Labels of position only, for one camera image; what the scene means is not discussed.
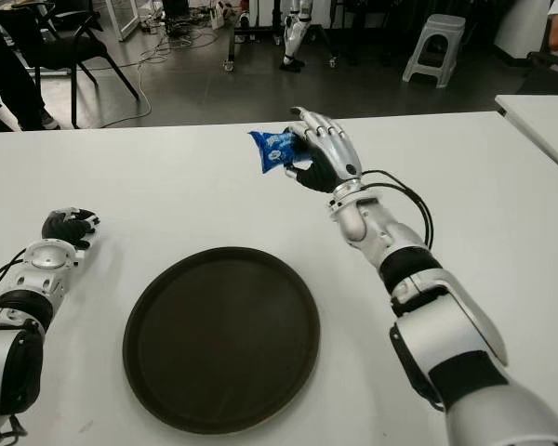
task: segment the white wall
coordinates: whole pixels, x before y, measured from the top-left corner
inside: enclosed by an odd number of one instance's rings
[[[549,0],[518,0],[500,23],[494,45],[515,59],[539,51],[549,9]]]

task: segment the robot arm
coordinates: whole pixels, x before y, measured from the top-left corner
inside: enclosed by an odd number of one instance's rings
[[[8,418],[12,427],[0,433],[0,440],[26,435],[14,415],[37,399],[47,328],[70,288],[73,270],[85,258],[77,247],[89,247],[81,239],[95,232],[99,222],[82,209],[52,212],[42,228],[43,240],[25,250],[22,268],[0,295],[0,429]]]
[[[334,121],[302,108],[290,130],[307,142],[312,165],[287,166],[302,185],[332,192],[332,218],[346,242],[376,268],[397,316],[390,338],[420,396],[445,412],[459,446],[558,444],[558,417],[505,372],[494,323],[420,237],[398,222],[362,183],[362,166]]]

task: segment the person's leg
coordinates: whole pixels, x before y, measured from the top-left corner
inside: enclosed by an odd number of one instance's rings
[[[17,117],[23,130],[43,129],[44,101],[35,83],[0,33],[0,98]]]

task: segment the white plastic stool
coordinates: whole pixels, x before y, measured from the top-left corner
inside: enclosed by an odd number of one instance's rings
[[[421,30],[421,36],[413,56],[411,56],[407,63],[403,80],[409,82],[414,72],[420,72],[436,77],[438,79],[436,88],[445,88],[457,65],[458,47],[464,31],[465,19],[462,17],[446,16],[444,14],[432,14],[429,16],[424,29]],[[419,63],[419,58],[428,44],[428,40],[435,35],[442,35],[447,41],[443,64],[440,67],[422,65]]]

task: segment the robot on stand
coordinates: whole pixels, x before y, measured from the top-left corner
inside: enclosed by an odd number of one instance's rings
[[[287,72],[299,72],[305,63],[296,59],[302,40],[312,21],[313,0],[291,0],[289,16],[286,18],[284,41],[286,53],[279,68]]]

